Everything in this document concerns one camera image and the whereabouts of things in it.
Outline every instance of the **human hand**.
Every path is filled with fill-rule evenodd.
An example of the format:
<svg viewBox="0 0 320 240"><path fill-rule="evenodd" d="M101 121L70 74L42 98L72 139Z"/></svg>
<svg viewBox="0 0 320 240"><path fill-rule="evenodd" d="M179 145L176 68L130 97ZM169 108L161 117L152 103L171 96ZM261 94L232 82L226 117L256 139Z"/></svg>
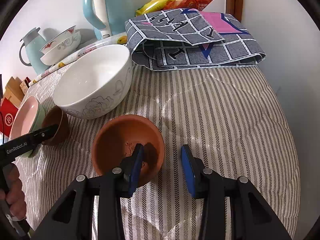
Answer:
<svg viewBox="0 0 320 240"><path fill-rule="evenodd" d="M11 182L11 188L7 195L0 189L0 200L6 200L10 204L10 212L17 219L23 219L27 213L27 204L24 201L24 193L22 191L22 182L19 179L19 170L16 165L11 164L12 168L7 176L7 180Z"/></svg>

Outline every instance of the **wall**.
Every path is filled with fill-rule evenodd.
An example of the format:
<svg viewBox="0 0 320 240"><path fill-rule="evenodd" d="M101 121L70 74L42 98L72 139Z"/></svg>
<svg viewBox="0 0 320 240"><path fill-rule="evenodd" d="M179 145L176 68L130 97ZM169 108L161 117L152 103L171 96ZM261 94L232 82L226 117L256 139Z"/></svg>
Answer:
<svg viewBox="0 0 320 240"><path fill-rule="evenodd" d="M244 0L243 23L267 53L259 67L294 137L301 176L299 240L320 215L320 31L297 0Z"/></svg>
<svg viewBox="0 0 320 240"><path fill-rule="evenodd" d="M132 0L134 8L139 8L150 0ZM214 0L206 8L208 11L224 12L225 0ZM81 29L82 41L94 37L93 27L82 13L82 0L28 0L11 22L0 41L0 73L3 86L11 76L31 79L36 76L32 67L23 65L18 57L22 42L20 39L32 28L40 27L40 34L50 40L68 27L76 25ZM28 62L25 49L22 57Z"/></svg>

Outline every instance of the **red snack package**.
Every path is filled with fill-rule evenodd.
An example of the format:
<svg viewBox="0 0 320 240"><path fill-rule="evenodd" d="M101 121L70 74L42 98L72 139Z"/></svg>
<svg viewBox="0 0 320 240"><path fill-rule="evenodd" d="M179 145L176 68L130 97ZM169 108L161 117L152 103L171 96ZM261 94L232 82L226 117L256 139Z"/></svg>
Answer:
<svg viewBox="0 0 320 240"><path fill-rule="evenodd" d="M174 0L169 1L163 8L167 9L178 9L178 8L192 8L202 11L212 0Z"/></svg>
<svg viewBox="0 0 320 240"><path fill-rule="evenodd" d="M8 99L4 98L1 105L1 113L4 120L4 131L2 129L2 118L0 117L0 132L4 133L8 137L17 112L18 108L16 108Z"/></svg>

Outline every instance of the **striped tablecloth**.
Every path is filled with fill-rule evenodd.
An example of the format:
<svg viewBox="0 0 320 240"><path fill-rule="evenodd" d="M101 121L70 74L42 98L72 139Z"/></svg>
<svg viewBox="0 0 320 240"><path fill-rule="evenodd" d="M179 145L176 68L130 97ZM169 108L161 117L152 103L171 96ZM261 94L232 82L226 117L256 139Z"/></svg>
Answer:
<svg viewBox="0 0 320 240"><path fill-rule="evenodd" d="M55 84L65 66L33 85L45 111L53 106ZM129 239L197 239L202 200L188 193L180 148L189 144L206 167L228 178L247 176L293 237L300 207L298 159L276 96L257 67L153 72L134 68L125 99L107 115L81 120L68 116L71 134L57 147L40 145L16 164L26 194L27 218L36 229L50 207L79 174L96 175L90 148L99 129L122 114L150 119L161 131L165 159L157 178L122 199ZM97 239L95 200L92 237ZM226 239L230 239L228 199Z"/></svg>

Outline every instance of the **blue gripper pad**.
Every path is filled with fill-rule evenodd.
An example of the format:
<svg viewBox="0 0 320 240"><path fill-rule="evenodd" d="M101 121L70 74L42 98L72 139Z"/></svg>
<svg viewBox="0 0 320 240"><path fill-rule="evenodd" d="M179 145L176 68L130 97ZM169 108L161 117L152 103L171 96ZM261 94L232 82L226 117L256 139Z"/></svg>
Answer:
<svg viewBox="0 0 320 240"><path fill-rule="evenodd" d="M186 177L188 191L192 197L195 197L196 196L196 178L189 161L188 153L184 146L181 147L181 161L182 161L183 173Z"/></svg>
<svg viewBox="0 0 320 240"><path fill-rule="evenodd" d="M130 196L132 196L132 194L136 191L136 189L138 187L142 161L143 161L143 146L141 145L141 147L139 147L139 149L138 149L137 158L136 158L136 161L135 161L135 163L133 165L133 168L132 168L132 171L131 171L131 175L130 175L130 178L129 178L129 190L128 190L128 193L129 193Z"/></svg>

